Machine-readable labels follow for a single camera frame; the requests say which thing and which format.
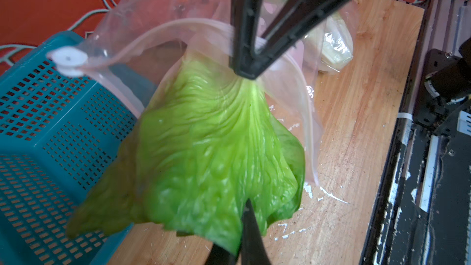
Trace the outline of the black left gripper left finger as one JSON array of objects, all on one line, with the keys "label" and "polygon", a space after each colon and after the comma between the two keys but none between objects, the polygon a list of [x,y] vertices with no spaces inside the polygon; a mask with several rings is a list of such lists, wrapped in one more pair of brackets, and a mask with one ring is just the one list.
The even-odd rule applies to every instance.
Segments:
[{"label": "black left gripper left finger", "polygon": [[224,248],[213,244],[205,265],[236,265],[237,256],[234,256]]}]

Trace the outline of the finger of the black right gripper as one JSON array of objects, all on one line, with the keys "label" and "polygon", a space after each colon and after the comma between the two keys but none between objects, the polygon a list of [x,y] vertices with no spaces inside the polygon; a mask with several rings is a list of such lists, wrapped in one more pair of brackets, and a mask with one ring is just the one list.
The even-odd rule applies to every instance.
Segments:
[{"label": "finger of the black right gripper", "polygon": [[262,34],[266,43],[256,48],[263,72],[310,29],[349,0],[287,0]]},{"label": "finger of the black right gripper", "polygon": [[231,67],[241,77],[258,77],[260,67],[256,37],[262,0],[231,0],[231,25],[234,27]]}]

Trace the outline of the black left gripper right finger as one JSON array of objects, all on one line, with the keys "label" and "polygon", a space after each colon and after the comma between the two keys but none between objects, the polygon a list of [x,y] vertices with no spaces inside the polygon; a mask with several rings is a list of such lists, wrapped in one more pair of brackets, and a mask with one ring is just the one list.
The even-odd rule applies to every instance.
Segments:
[{"label": "black left gripper right finger", "polygon": [[271,265],[251,201],[248,199],[242,216],[241,265]]}]

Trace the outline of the green chinese cabbage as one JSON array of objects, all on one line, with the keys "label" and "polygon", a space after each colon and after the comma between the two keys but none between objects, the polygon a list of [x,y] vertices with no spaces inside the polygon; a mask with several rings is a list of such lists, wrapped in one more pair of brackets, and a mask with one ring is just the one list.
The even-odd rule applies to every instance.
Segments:
[{"label": "green chinese cabbage", "polygon": [[353,59],[353,38],[340,12],[325,20],[325,27],[314,28],[305,37],[306,46],[320,51],[319,70],[339,73]]},{"label": "green chinese cabbage", "polygon": [[66,226],[69,238],[162,224],[237,253],[251,202],[261,234],[299,209],[305,154],[254,81],[183,56]]}]

